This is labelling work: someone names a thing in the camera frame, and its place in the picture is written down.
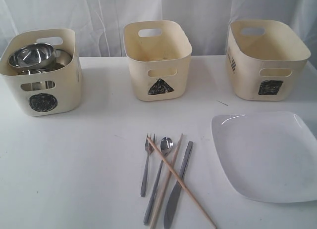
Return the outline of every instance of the spoon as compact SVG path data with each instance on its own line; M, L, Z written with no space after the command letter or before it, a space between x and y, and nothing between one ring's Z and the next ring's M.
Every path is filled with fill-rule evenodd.
M169 137L163 137L163 139L160 141L160 151L162 152L164 157L167 157L168 154L172 151L172 149L173 149L172 139ZM151 197L149 200L149 204L148 204L147 210L146 210L144 218L143 218L144 225L149 224L150 215L151 215L153 204L155 202L155 198L156 198L156 194L157 194L157 189L158 189L158 185L159 185L159 177L160 177L160 173L162 171L162 166L163 166L163 161L161 160L160 165L159 165L159 169L158 169L157 178L155 179L152 194L151 194Z

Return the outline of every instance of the knife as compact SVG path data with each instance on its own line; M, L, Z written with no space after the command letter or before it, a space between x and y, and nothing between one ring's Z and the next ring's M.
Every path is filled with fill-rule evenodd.
M184 178L185 169L189 160L192 147L193 147L193 142L192 141L188 142L184 160L182 163L182 167L180 168L180 172L179 172L179 176L181 179ZM181 189L182 189L182 186L177 181L172 190L172 193L169 196L168 203L166 206L165 215L164 215L164 229L170 229L172 225Z

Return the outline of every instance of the black triangle symbol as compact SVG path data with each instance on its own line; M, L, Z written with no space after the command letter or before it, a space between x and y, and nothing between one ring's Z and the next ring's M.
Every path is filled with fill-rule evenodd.
M170 87L163 79L159 78L157 82L149 89L149 95L165 94L173 92L174 89Z

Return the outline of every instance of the bin handle hole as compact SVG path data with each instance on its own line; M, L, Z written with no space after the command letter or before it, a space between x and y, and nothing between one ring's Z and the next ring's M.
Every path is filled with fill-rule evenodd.
M290 68L264 68L260 70L262 77L289 77L290 75L292 75Z
M61 45L63 43L63 39L61 37L47 37L47 38L37 39L36 42L47 43L50 45Z
M160 36L160 35L162 35L162 30L161 29L143 29L143 30L139 30L138 35L141 38Z
M261 36L265 34L265 29L258 27L246 27L240 31L240 34L246 36Z
M168 77L177 74L177 68L153 69L148 71L149 77Z
M47 90L52 88L55 88L55 82L53 81L32 82L21 85L21 89L25 92Z

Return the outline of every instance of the black circle symbol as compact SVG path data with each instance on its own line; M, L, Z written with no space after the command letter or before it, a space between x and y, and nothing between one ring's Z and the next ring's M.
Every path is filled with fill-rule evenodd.
M31 96L29 103L30 107L37 112L48 112L56 108L57 99L54 95L41 93Z

